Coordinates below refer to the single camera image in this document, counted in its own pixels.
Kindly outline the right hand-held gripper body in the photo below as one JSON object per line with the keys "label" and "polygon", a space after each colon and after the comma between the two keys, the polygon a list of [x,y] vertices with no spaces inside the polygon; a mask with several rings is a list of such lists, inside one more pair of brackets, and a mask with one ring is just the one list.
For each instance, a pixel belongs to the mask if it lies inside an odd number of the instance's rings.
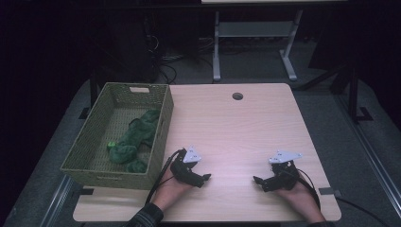
{"label": "right hand-held gripper body", "polygon": [[274,173],[272,183],[277,184],[278,189],[285,188],[286,190],[290,190],[294,187],[299,178],[294,161],[302,157],[303,155],[298,152],[278,150],[269,158],[271,171]]}

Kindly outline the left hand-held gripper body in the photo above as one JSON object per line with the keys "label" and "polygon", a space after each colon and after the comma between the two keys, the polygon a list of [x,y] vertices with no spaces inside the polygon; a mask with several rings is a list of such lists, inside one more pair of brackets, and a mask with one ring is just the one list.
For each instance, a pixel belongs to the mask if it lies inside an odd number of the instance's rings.
{"label": "left hand-held gripper body", "polygon": [[188,149],[180,149],[178,155],[170,166],[174,177],[181,183],[195,186],[202,182],[201,175],[194,173],[192,168],[201,160],[201,156],[191,146]]}

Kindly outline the green plush dinosaur costume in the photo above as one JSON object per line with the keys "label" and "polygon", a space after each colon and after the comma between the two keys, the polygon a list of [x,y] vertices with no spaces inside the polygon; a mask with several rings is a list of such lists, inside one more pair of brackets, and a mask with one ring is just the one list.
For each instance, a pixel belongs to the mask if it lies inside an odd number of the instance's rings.
{"label": "green plush dinosaur costume", "polygon": [[148,110],[141,117],[134,118],[123,136],[117,142],[109,142],[109,160],[115,164],[125,164],[129,173],[145,173],[148,164],[137,155],[141,145],[152,147],[157,130],[160,110]]}

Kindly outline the green woven basket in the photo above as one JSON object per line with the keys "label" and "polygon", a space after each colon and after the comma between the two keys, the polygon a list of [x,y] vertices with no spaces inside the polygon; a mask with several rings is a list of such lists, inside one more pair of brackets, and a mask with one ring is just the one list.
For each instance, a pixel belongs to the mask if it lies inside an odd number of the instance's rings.
{"label": "green woven basket", "polygon": [[[166,84],[108,82],[101,90],[61,171],[90,186],[149,190],[162,169],[174,102]],[[149,110],[158,110],[154,140],[141,144],[136,159],[147,165],[143,173],[111,161],[107,146],[119,142],[130,122]]]}

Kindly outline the person's left hand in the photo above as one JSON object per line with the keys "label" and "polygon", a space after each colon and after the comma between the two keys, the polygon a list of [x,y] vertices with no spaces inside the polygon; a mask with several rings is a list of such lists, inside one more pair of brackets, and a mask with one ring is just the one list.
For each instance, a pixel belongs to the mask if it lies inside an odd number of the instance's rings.
{"label": "person's left hand", "polygon": [[192,185],[177,181],[170,170],[167,170],[162,178],[162,184],[158,186],[151,202],[165,212],[186,192],[193,188]]}

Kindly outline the person's right hand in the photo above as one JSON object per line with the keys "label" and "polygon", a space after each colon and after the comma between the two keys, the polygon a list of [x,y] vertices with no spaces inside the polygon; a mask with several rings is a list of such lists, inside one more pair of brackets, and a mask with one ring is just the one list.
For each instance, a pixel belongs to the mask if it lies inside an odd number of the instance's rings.
{"label": "person's right hand", "polygon": [[296,183],[291,190],[278,189],[275,190],[275,193],[283,198],[308,224],[325,221],[325,217],[309,190],[301,183]]}

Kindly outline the grey tape strip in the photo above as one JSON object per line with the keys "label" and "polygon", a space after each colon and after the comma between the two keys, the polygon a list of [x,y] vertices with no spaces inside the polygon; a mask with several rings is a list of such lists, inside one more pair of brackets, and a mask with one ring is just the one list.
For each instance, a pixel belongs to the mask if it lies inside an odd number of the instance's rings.
{"label": "grey tape strip", "polygon": [[321,195],[334,195],[336,197],[341,196],[341,192],[338,189],[333,189],[332,187],[321,187],[319,188]]}

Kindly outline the black metal stand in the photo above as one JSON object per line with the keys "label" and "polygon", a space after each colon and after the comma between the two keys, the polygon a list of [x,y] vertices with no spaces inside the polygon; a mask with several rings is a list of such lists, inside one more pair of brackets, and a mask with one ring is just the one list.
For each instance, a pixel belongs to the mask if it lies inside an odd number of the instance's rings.
{"label": "black metal stand", "polygon": [[348,114],[355,124],[360,121],[373,121],[372,116],[365,107],[359,107],[357,105],[358,95],[358,76],[356,68],[350,65],[347,69],[348,80],[349,80],[349,91],[348,91]]}

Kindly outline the metal floor rail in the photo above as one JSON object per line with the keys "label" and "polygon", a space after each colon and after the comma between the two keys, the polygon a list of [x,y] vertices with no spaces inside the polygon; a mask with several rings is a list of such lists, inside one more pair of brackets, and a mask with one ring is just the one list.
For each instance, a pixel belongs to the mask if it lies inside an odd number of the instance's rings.
{"label": "metal floor rail", "polygon": [[373,122],[374,119],[365,107],[357,108],[357,113],[361,112],[361,115],[357,114],[356,116],[351,116],[348,111],[348,103],[344,97],[334,95],[334,100],[344,115],[347,124],[361,144],[367,161],[387,195],[394,211],[401,218],[401,190],[396,186],[386,167],[377,156],[375,148],[369,142],[368,137],[360,126],[361,122]]}
{"label": "metal floor rail", "polygon": [[59,186],[56,188],[49,206],[47,207],[40,227],[53,227],[67,199],[73,181],[67,175],[61,178]]}

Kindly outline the grey metal table frame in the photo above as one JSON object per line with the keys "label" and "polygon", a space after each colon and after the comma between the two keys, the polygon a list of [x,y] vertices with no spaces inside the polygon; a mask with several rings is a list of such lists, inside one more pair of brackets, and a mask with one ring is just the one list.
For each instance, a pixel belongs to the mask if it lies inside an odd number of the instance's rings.
{"label": "grey metal table frame", "polygon": [[220,38],[287,38],[287,47],[279,51],[280,58],[285,66],[290,81],[296,81],[295,70],[289,58],[293,46],[303,10],[299,9],[292,21],[278,22],[223,22],[219,18],[219,12],[215,13],[214,24],[214,51],[212,58],[213,81],[221,80],[219,60]]}

